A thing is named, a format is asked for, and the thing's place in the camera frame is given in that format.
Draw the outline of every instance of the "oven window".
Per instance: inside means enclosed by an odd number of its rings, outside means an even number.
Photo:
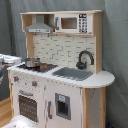
[[[61,18],[62,29],[77,29],[77,18]]]
[[[23,115],[34,122],[37,120],[37,102],[35,100],[19,95],[19,111]]]

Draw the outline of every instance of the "faucet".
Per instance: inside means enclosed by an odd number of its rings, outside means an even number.
[[[78,67],[78,69],[81,69],[81,70],[85,69],[86,66],[87,66],[86,62],[85,63],[81,62],[81,57],[84,53],[89,55],[89,57],[91,59],[91,65],[94,65],[94,58],[93,58],[92,54],[87,50],[81,51],[80,54],[79,54],[79,62],[76,64],[76,67]]]

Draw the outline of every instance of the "oven door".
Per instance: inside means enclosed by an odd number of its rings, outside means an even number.
[[[79,14],[55,14],[55,32],[79,33]]]
[[[14,116],[23,115],[33,121],[37,128],[44,127],[43,93],[12,86]]]

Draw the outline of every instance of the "sink basin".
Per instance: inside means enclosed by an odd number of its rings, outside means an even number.
[[[53,72],[52,75],[77,81],[83,81],[87,79],[89,76],[93,75],[93,73],[91,71],[64,67]]]

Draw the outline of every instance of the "knob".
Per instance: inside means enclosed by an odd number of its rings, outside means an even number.
[[[37,82],[36,81],[33,81],[32,82],[32,86],[36,87],[37,86]]]
[[[18,76],[14,77],[14,82],[17,82],[19,80]]]

